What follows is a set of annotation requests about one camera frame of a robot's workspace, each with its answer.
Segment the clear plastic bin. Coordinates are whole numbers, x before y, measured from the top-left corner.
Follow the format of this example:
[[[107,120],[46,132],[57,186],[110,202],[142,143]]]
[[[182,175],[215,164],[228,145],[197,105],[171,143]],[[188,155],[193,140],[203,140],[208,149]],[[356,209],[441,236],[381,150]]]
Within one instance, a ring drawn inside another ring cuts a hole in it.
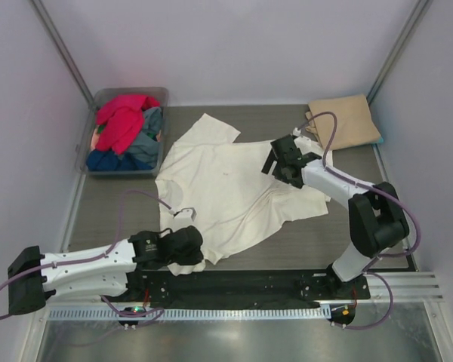
[[[77,171],[155,177],[165,154],[165,87],[104,88],[93,98],[78,144]]]

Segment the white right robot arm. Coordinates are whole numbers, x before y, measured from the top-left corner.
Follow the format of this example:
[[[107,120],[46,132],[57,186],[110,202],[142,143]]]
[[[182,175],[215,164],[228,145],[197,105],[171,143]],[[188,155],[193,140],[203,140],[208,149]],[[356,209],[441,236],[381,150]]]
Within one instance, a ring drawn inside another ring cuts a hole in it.
[[[348,288],[385,251],[409,235],[394,187],[386,182],[365,183],[334,167],[314,152],[297,147],[297,137],[287,135],[270,143],[262,173],[301,189],[312,187],[334,199],[348,212],[350,244],[326,269],[331,293]]]

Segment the white t shirt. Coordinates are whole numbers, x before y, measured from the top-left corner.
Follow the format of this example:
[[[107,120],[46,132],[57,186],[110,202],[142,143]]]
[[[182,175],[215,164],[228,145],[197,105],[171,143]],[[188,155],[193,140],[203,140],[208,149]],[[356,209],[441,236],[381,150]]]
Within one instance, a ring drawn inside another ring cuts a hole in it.
[[[170,148],[156,177],[161,229],[175,211],[192,207],[203,238],[195,265],[169,265],[173,275],[201,272],[275,234],[285,222],[328,214],[329,197],[284,184],[261,169],[270,141],[238,143],[239,130],[204,114]]]

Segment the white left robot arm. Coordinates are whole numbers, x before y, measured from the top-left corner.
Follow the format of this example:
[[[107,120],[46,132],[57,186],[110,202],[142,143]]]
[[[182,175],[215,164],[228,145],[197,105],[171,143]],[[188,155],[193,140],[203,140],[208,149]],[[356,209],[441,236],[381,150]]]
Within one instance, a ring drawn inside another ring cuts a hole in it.
[[[139,298],[147,289],[144,272],[172,263],[195,265],[203,258],[202,244],[200,231],[190,225],[177,231],[141,231],[114,245],[71,253],[27,247],[8,267],[8,312],[29,314],[49,300]]]

